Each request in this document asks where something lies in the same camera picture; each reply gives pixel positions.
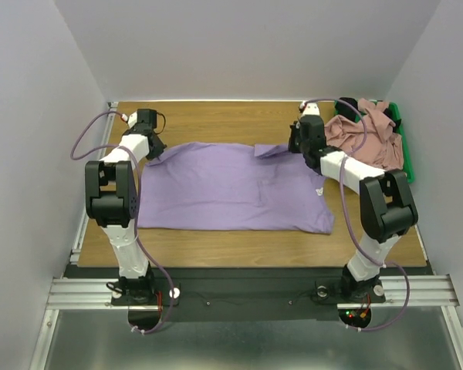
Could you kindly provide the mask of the purple t-shirt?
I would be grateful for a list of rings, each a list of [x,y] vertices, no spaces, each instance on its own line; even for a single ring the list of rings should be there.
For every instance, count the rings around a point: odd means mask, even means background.
[[[331,234],[324,182],[287,145],[186,143],[144,167],[138,225]]]

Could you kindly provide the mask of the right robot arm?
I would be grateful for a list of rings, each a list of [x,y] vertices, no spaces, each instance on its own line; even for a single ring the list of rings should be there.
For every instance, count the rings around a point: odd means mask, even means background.
[[[380,269],[387,265],[391,248],[418,220],[406,173],[382,170],[352,158],[327,144],[324,122],[318,115],[306,115],[291,126],[288,149],[302,154],[306,165],[319,175],[336,180],[340,195],[348,187],[359,196],[363,234],[354,236],[346,206],[343,216],[357,252],[343,268],[341,295],[356,301],[377,284]]]

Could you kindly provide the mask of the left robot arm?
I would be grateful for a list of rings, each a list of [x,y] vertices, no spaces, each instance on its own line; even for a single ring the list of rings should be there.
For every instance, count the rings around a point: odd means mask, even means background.
[[[161,302],[150,260],[137,241],[140,210],[141,160],[152,160],[165,150],[156,131],[154,109],[138,109],[120,118],[127,124],[120,142],[103,158],[85,165],[87,216],[96,221],[115,253],[119,277],[107,285],[114,305],[149,305]]]

